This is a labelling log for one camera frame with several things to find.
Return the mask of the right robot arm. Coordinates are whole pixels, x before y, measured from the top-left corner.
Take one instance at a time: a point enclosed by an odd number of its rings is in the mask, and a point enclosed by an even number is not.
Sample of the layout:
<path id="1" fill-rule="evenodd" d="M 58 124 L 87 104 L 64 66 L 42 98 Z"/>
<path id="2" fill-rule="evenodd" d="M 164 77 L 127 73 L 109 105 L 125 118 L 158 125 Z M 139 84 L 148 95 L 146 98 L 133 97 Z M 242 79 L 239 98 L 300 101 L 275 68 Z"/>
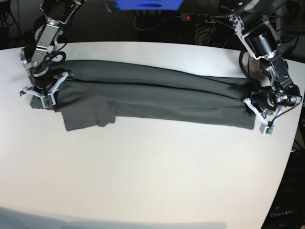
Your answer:
<path id="1" fill-rule="evenodd" d="M 36 30 L 34 44 L 22 48 L 20 52 L 21 63 L 31 82 L 31 87 L 20 91 L 21 96 L 48 96 L 60 77 L 50 68 L 52 59 L 58 54 L 65 59 L 65 54 L 58 48 L 58 37 L 63 35 L 64 29 L 84 3 L 84 0 L 45 0 L 40 5 L 45 24 Z"/>

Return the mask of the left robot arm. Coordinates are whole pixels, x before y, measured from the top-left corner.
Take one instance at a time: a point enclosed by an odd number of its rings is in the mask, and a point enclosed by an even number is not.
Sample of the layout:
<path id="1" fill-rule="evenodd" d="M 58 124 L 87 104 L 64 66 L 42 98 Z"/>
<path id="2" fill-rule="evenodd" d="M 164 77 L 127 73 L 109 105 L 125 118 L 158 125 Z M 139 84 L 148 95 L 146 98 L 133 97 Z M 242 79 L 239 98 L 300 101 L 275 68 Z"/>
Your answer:
<path id="1" fill-rule="evenodd" d="M 298 86 L 289 76 L 285 59 L 278 52 L 282 44 L 280 36 L 268 19 L 268 15 L 283 4 L 283 0 L 226 0 L 222 13 L 213 16 L 218 23 L 232 29 L 244 46 L 239 65 L 255 89 L 251 97 L 245 98 L 243 102 L 267 127 L 272 127 L 282 115 L 282 108 L 294 109 L 303 99 Z M 262 87 L 256 83 L 244 68 L 245 53 L 259 61 L 260 71 L 269 79 L 269 86 Z"/>

